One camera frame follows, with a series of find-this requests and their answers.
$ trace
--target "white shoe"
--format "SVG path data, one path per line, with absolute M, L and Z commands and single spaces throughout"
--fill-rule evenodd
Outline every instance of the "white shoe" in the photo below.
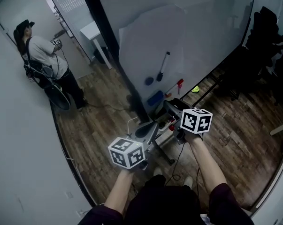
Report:
M 156 168 L 155 168 L 153 176 L 156 176 L 156 175 L 162 175 L 162 170 L 161 170 L 161 168 L 159 168 L 159 167 L 156 167 Z
M 189 186 L 190 189 L 192 189 L 192 184 L 193 184 L 193 179 L 192 179 L 192 177 L 188 176 L 185 179 L 183 186 L 186 185 L 186 186 Z

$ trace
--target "black cap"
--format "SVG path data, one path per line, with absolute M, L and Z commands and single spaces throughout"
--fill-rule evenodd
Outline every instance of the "black cap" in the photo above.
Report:
M 18 26 L 16 27 L 16 30 L 18 31 L 18 33 L 20 34 L 20 37 L 23 37 L 23 32 L 27 27 L 32 27 L 34 26 L 34 22 L 29 22 L 28 19 L 24 20 L 23 22 L 21 22 L 20 24 L 18 24 Z

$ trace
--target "person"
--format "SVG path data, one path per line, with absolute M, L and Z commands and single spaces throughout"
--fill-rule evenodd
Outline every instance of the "person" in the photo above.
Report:
M 32 26 L 34 24 L 34 22 L 25 20 L 14 30 L 14 39 L 20 55 L 27 60 L 26 43 L 29 42 L 30 59 L 38 61 L 45 66 L 51 66 L 54 73 L 54 82 L 59 84 L 65 92 L 69 93 L 75 101 L 76 108 L 79 111 L 82 110 L 87 105 L 83 90 L 77 84 L 67 62 L 55 54 L 56 51 L 62 48 L 62 43 L 53 45 L 42 37 L 32 36 Z
M 239 207 L 227 185 L 224 174 L 210 155 L 199 136 L 186 132 L 185 139 L 199 165 L 205 188 L 210 196 L 209 217 L 215 225 L 253 225 Z M 184 186 L 164 186 L 161 170 L 140 190 L 129 203 L 125 217 L 122 214 L 127 202 L 134 172 L 122 170 L 105 204 L 92 208 L 79 225 L 138 225 L 138 224 L 191 224 L 204 225 L 200 217 L 198 196 L 191 190 L 192 178 Z

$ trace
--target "white table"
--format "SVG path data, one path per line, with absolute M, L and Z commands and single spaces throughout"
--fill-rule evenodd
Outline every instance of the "white table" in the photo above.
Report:
M 107 57 L 105 56 L 103 50 L 101 49 L 99 42 L 96 39 L 96 36 L 98 36 L 100 34 L 100 31 L 99 31 L 99 28 L 96 25 L 95 21 L 93 21 L 92 23 L 83 27 L 80 31 L 81 31 L 81 33 L 83 33 L 85 35 L 85 37 L 88 38 L 89 41 L 92 40 L 94 42 L 94 45 L 96 46 L 96 48 L 100 52 L 100 54 L 101 54 L 102 58 L 104 59 L 107 67 L 109 69 L 111 69 L 112 66 L 111 66 L 110 62 L 108 61 Z

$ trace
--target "ponytail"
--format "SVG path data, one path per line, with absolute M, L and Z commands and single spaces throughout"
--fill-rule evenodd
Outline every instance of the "ponytail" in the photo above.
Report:
M 20 34 L 16 29 L 14 30 L 13 35 L 14 35 L 14 39 L 16 41 L 16 45 L 17 45 L 17 49 L 19 53 L 21 55 L 24 55 L 25 54 L 25 44 L 24 44 L 22 37 L 20 37 Z

